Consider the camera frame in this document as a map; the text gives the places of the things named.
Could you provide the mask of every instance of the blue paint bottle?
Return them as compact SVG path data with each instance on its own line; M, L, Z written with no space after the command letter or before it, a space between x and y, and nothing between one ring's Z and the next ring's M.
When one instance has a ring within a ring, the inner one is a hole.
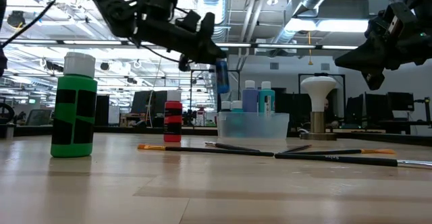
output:
M230 79L228 78L228 65L225 59L216 61L216 85L217 93L223 94L230 91Z
M259 112L275 112L275 91L271 89L271 82L262 82L261 91L259 91Z
M243 112L258 112L258 94L259 91L255 88L255 81L245 81L245 87L242 91Z

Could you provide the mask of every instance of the box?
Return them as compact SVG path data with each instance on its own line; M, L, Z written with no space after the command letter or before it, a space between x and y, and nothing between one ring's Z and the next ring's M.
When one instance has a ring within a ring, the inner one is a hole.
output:
M217 133L222 138L285 139L289 121L287 113L219 112Z

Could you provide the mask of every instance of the white bottle cap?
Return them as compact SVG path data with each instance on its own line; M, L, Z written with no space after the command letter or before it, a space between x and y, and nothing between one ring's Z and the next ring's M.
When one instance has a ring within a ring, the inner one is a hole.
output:
M244 87L245 88L253 88L255 89L255 81L252 80L247 80L244 82Z
M91 78L95 77L96 59L84 53L67 52L65 56L65 67L63 74L83 75Z
M271 82L261 82L261 90L271 89Z
M243 109L243 102L242 101L232 101L231 109Z
M231 109L231 103L229 101L222 101L221 109Z
M167 101L180 102L181 100L182 100L182 92L177 91L177 90L167 91Z

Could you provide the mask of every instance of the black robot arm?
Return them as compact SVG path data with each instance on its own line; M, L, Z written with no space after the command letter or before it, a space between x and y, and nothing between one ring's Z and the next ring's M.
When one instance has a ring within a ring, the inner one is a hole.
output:
M335 60L337 66L360 71L371 90L383 83L384 69L410 62L422 65L432 58L432 0L404 1L369 20L366 42Z
M182 54L180 63L189 60L215 64L226 54L211 40L215 15L200 16L189 11L175 24L170 23L178 0L93 0L114 36L128 38L137 47L142 41L150 42Z

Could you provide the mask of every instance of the paint bottle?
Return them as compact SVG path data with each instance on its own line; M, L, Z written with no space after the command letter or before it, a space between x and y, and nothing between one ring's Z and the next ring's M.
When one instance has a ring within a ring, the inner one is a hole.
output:
M245 87L242 91L243 112L256 113L258 112L258 94L259 91L255 88L255 81L245 81Z
M221 103L221 112L231 112L231 102L222 101Z
M228 78L228 65L226 59L218 59L216 67L217 93L223 94L230 91L230 79Z
M231 112L242 113L243 112L243 103L242 103L242 101L232 101L232 103L231 103Z
M85 157L92 153L97 81L95 58L69 52L64 76L57 82L51 139L53 157Z
M165 117L163 119L163 141L180 142L182 140L182 110L180 102L182 92L169 90L165 102Z
M275 91L271 89L271 82L262 82L261 91L259 91L259 112L275 112Z

